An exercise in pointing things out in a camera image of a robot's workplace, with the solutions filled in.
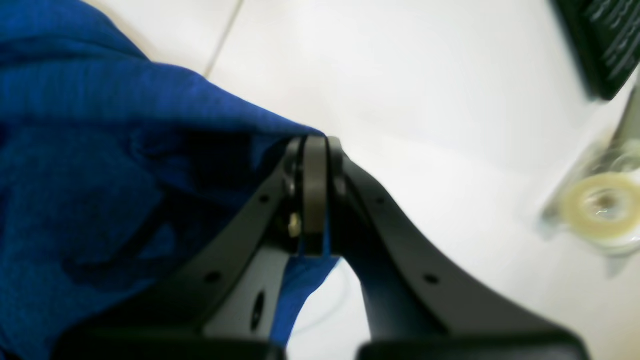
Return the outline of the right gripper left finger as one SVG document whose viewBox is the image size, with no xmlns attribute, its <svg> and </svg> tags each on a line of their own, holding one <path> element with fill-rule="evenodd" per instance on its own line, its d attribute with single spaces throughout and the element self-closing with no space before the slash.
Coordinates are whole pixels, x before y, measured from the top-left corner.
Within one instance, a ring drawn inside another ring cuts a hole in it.
<svg viewBox="0 0 640 360">
<path fill-rule="evenodd" d="M 200 253 L 164 280 L 69 330 L 55 360 L 285 360 L 270 342 L 289 260 L 321 257 L 328 140 L 297 137 Z"/>
</svg>

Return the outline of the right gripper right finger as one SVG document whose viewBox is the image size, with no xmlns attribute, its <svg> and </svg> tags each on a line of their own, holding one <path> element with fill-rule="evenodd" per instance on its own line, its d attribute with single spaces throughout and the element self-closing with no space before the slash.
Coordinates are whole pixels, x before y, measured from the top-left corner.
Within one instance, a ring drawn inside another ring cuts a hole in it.
<svg viewBox="0 0 640 360">
<path fill-rule="evenodd" d="M 489 289 L 432 244 L 391 195 L 327 139 L 330 249 L 362 286 L 359 360 L 587 360 L 573 332 Z"/>
</svg>

